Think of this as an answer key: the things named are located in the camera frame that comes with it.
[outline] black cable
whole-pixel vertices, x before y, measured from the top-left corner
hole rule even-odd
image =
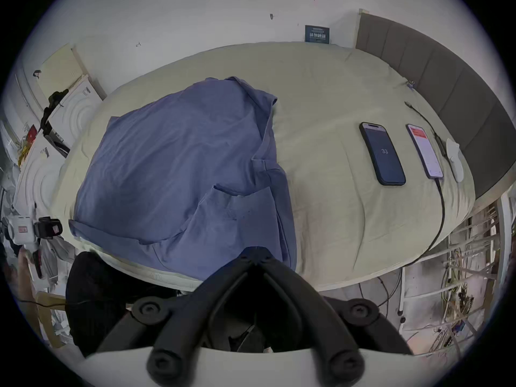
[[[151,287],[147,288],[142,293],[134,295],[134,296],[129,297],[129,298],[141,298],[146,292],[148,292],[150,289],[155,288],[155,287],[158,287],[158,285],[152,285]],[[62,302],[62,303],[55,303],[55,304],[45,305],[45,304],[41,304],[41,303],[36,302],[36,301],[20,300],[18,297],[15,297],[15,298],[16,298],[16,300],[18,300],[18,302],[26,302],[26,303],[29,303],[29,304],[35,304],[37,306],[42,306],[44,308],[52,308],[52,307],[55,307],[55,306],[80,306],[81,304],[86,304],[87,302],[107,302],[107,301],[120,302],[120,300],[118,298],[97,298],[97,299],[93,299],[93,300],[83,300],[83,301],[78,301],[78,302]]]
[[[439,238],[439,236],[441,235],[441,232],[443,230],[443,225],[444,225],[444,217],[446,215],[445,214],[445,208],[444,208],[443,190],[441,189],[441,183],[439,182],[438,178],[435,178],[435,184],[437,185],[437,190],[439,191],[439,195],[441,197],[441,206],[443,208],[443,215],[442,215],[442,218],[441,218],[441,226],[439,227],[439,232],[437,232],[437,235],[433,239],[433,241],[430,244],[430,246],[428,247],[428,249],[432,248],[432,246],[435,244],[435,241],[437,241],[437,238]]]
[[[432,129],[432,132],[433,132],[433,137],[435,139],[435,142],[437,142],[437,146],[439,147],[439,150],[441,151],[441,155],[443,157],[446,158],[446,160],[448,161],[448,164],[450,164],[450,166],[452,165],[448,159],[448,155],[446,153],[446,143],[441,139],[441,137],[437,134],[437,132],[435,131],[435,129],[433,128],[432,124],[428,121],[427,118],[425,118],[414,106],[412,106],[409,102],[405,101],[405,105],[409,108],[411,108],[414,112],[416,112],[419,116],[421,116],[426,123],[428,123],[430,125],[430,128]]]
[[[437,232],[437,235],[434,237],[432,243],[428,246],[428,248],[426,249],[425,252],[423,252],[420,256],[418,256],[414,261],[410,262],[409,264],[407,264],[406,266],[409,266],[409,265],[412,265],[414,263],[416,263],[420,258],[422,258],[423,255],[426,254],[426,252],[432,248],[432,246],[435,244],[435,241],[437,241],[437,238],[439,238],[439,236],[441,235],[441,232],[443,231],[443,225],[444,225],[444,218],[446,216],[446,213],[445,213],[445,207],[444,207],[444,196],[443,196],[443,190],[441,189],[441,183],[439,182],[439,179],[438,178],[435,178],[435,184],[437,185],[437,190],[439,191],[439,195],[441,197],[441,207],[443,209],[442,211],[442,218],[441,218],[441,226],[439,227],[439,232]]]
[[[425,121],[426,123],[428,123],[430,125],[430,127],[432,128],[432,132],[435,134],[435,129],[433,128],[432,124],[428,121],[427,118],[425,118],[414,106],[412,106],[409,102],[407,102],[405,100],[405,105],[407,107],[410,107],[414,112],[416,112],[419,116],[421,116]]]
[[[385,311],[385,318],[387,318],[387,316],[389,314],[389,291],[387,291],[387,287],[384,284],[384,280],[382,280],[380,277],[376,277],[376,278],[378,278],[380,280],[382,287],[384,288],[385,293],[387,294],[387,309]]]
[[[104,301],[116,301],[114,298],[107,298],[107,299],[97,299],[97,300],[84,300],[79,302],[63,302],[63,303],[56,303],[56,304],[49,304],[46,306],[45,304],[41,304],[36,301],[30,301],[30,300],[20,300],[18,297],[15,297],[18,302],[26,302],[29,304],[36,304],[37,306],[42,306],[44,308],[52,308],[55,306],[79,306],[81,304],[85,304],[87,302],[104,302]]]
[[[399,276],[398,276],[398,282],[396,283],[396,287],[394,287],[394,289],[392,290],[390,295],[387,297],[387,299],[385,301],[383,301],[381,304],[378,305],[378,308],[383,306],[386,302],[388,302],[392,298],[392,296],[394,295],[394,293],[398,289],[398,287],[399,287],[401,282],[402,282],[402,270],[400,269],[399,270]]]

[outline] wire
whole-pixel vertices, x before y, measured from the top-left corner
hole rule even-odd
[[[416,112],[419,116],[421,116],[425,121],[426,123],[428,123],[430,125],[430,127],[432,128],[432,132],[435,134],[435,129],[433,128],[432,124],[428,121],[427,118],[425,118],[414,106],[412,106],[409,102],[405,101],[405,105],[407,105],[407,107],[410,107],[414,112]]]
[[[380,280],[382,287],[384,288],[385,293],[387,294],[387,309],[385,311],[385,318],[387,318],[387,316],[389,315],[389,291],[387,291],[387,287],[384,284],[384,280],[382,280],[380,277],[376,277],[376,278],[378,278]]]
[[[441,218],[441,226],[439,227],[439,232],[437,232],[437,235],[435,236],[435,238],[433,239],[432,243],[429,245],[428,249],[432,248],[432,246],[435,244],[435,241],[437,241],[437,238],[439,238],[439,236],[441,235],[441,232],[443,230],[443,225],[444,225],[444,218],[445,218],[445,207],[444,207],[444,197],[443,197],[443,190],[441,189],[441,183],[439,182],[439,179],[438,178],[435,178],[435,184],[437,185],[437,190],[439,191],[439,195],[441,197],[441,206],[442,206],[442,213],[443,213],[443,216]]]
[[[147,291],[149,291],[150,289],[155,288],[155,287],[158,287],[158,285],[152,285],[151,287],[147,288],[142,293],[139,293],[139,294],[134,295],[134,296],[129,297],[129,298],[141,298],[142,296],[145,295],[145,293]],[[36,302],[36,301],[20,300],[18,297],[15,297],[15,298],[16,298],[16,300],[18,300],[18,302],[25,302],[25,303],[28,303],[28,304],[35,304],[37,306],[42,306],[44,308],[52,308],[52,307],[55,307],[55,306],[80,306],[82,304],[86,304],[87,302],[107,302],[107,301],[119,302],[120,301],[119,298],[97,298],[97,299],[93,299],[93,300],[83,300],[83,301],[78,301],[78,302],[59,302],[59,303],[55,303],[55,304],[45,305],[45,304],[41,304],[41,303]]]
[[[87,302],[115,301],[113,298],[108,298],[108,299],[97,299],[97,300],[84,300],[84,301],[79,301],[79,302],[60,302],[60,303],[45,305],[45,304],[41,304],[36,301],[20,300],[18,297],[15,297],[15,298],[16,298],[16,300],[18,300],[18,302],[26,302],[28,304],[36,304],[37,306],[42,306],[44,308],[52,308],[55,306],[80,306],[81,304],[86,304]]]
[[[441,189],[441,183],[439,182],[438,178],[435,178],[435,184],[437,185],[437,191],[439,192],[439,196],[441,197],[441,207],[442,207],[442,217],[441,217],[441,226],[439,227],[439,232],[437,232],[437,235],[434,237],[432,243],[428,246],[425,252],[423,252],[420,256],[418,256],[414,261],[410,262],[406,266],[415,264],[423,255],[426,254],[426,252],[432,248],[432,246],[435,244],[435,241],[437,241],[437,238],[441,235],[441,232],[443,231],[443,225],[444,225],[444,218],[446,217],[446,208],[444,207],[444,196],[443,196],[443,190]]]
[[[417,332],[415,332],[414,334],[412,334],[408,339],[406,339],[406,340],[405,340],[405,342],[406,342],[406,343],[408,343],[408,342],[409,342],[409,340],[410,340],[412,337],[414,337],[416,334],[418,334],[418,333],[419,333],[419,331],[417,331]]]
[[[392,290],[392,292],[390,293],[389,297],[383,301],[383,303],[379,304],[378,305],[378,308],[383,306],[388,300],[390,300],[392,298],[392,296],[394,295],[394,293],[396,292],[396,290],[398,289],[400,283],[402,282],[402,270],[400,269],[399,270],[399,276],[398,276],[398,282],[396,283],[396,287],[394,287],[394,289]]]

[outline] mattress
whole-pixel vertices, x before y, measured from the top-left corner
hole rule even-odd
[[[200,283],[180,274],[143,267],[106,254],[68,228],[75,197],[112,116],[120,116],[207,77],[238,76],[278,97],[273,129],[278,164],[285,170],[297,241],[296,272],[318,291],[384,274],[415,260],[441,223],[441,200],[406,129],[428,124],[451,138],[429,104],[383,60],[358,49],[314,43],[258,43],[217,48],[166,65],[119,87],[100,105],[70,151],[54,190],[52,215],[63,238],[94,250],[113,267],[139,279],[191,291]],[[384,126],[402,163],[404,186],[383,186],[359,131],[361,122]],[[441,181],[447,236],[475,202],[464,157],[457,183],[430,139],[444,173]]]

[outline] blue sign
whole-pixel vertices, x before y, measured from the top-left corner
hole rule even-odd
[[[305,26],[304,40],[311,43],[330,44],[330,28],[319,26]]]

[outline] headboard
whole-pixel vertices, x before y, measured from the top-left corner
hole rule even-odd
[[[365,13],[360,17],[356,48],[381,58],[415,82],[416,90],[460,144],[477,199],[513,167],[516,129],[486,82],[459,56],[414,29]]]

